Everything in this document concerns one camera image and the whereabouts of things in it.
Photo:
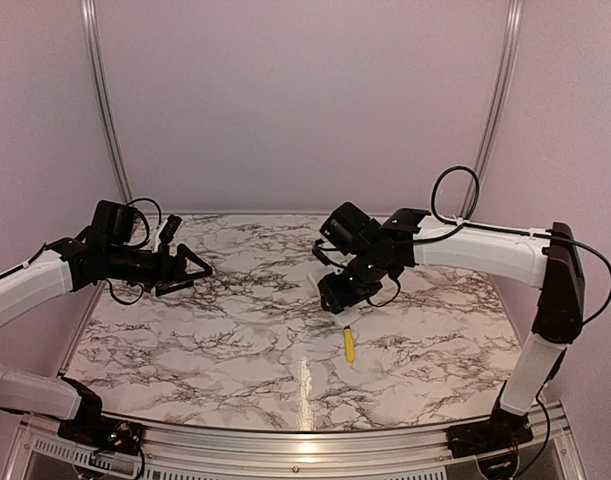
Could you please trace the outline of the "white remote control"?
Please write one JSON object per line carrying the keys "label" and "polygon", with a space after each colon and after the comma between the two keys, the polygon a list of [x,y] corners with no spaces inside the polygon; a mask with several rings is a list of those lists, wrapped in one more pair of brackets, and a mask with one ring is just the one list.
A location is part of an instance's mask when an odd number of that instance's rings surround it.
{"label": "white remote control", "polygon": [[[321,300],[321,294],[318,289],[318,282],[323,278],[328,270],[316,269],[307,274],[308,292],[311,297],[316,296],[318,300]],[[347,307],[341,313],[334,314],[328,311],[324,311],[323,315],[333,321],[336,325],[344,328],[351,325],[353,322],[360,318],[360,310],[357,306]]]}

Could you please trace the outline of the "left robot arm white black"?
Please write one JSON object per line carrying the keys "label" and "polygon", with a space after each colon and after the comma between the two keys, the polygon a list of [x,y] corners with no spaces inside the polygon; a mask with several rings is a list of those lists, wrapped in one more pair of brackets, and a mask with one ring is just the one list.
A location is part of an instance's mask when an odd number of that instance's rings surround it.
{"label": "left robot arm white black", "polygon": [[[161,297],[209,277],[212,267],[186,245],[170,246],[180,217],[159,217],[155,230],[133,242],[145,215],[133,202],[98,202],[90,225],[76,237],[43,245],[29,260],[0,274],[0,330],[35,307],[89,285],[118,280]],[[102,413],[101,398],[82,383],[0,366],[0,410],[59,421],[62,437],[88,445],[136,448],[141,427]]]}

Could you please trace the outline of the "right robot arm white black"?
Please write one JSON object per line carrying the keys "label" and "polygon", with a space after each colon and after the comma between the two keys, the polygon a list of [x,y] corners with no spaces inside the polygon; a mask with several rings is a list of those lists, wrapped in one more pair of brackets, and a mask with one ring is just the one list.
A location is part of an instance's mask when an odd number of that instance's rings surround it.
{"label": "right robot arm white black", "polygon": [[500,276],[539,289],[537,313],[516,366],[497,398],[480,438],[500,448],[519,431],[540,388],[583,328],[585,281],[570,228],[510,231],[464,220],[443,223],[426,210],[401,208],[384,222],[346,202],[320,228],[346,265],[335,264],[319,243],[322,266],[308,274],[321,307],[340,314],[369,301],[383,278],[397,282],[407,268],[445,266]]}

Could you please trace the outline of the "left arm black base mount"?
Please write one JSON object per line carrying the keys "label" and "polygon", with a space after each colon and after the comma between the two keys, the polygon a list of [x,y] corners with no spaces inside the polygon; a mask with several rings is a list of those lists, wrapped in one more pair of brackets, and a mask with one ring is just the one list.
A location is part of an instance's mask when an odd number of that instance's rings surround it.
{"label": "left arm black base mount", "polygon": [[63,421],[58,436],[93,447],[97,452],[138,456],[144,431],[141,423],[100,416],[94,420]]}

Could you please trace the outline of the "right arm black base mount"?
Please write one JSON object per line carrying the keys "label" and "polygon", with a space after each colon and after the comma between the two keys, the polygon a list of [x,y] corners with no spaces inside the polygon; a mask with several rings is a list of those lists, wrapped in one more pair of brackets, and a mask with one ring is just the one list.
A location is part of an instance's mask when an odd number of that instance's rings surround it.
{"label": "right arm black base mount", "polygon": [[448,449],[454,458],[486,454],[516,448],[533,440],[531,428],[525,423],[512,426],[490,420],[451,426],[446,431]]}

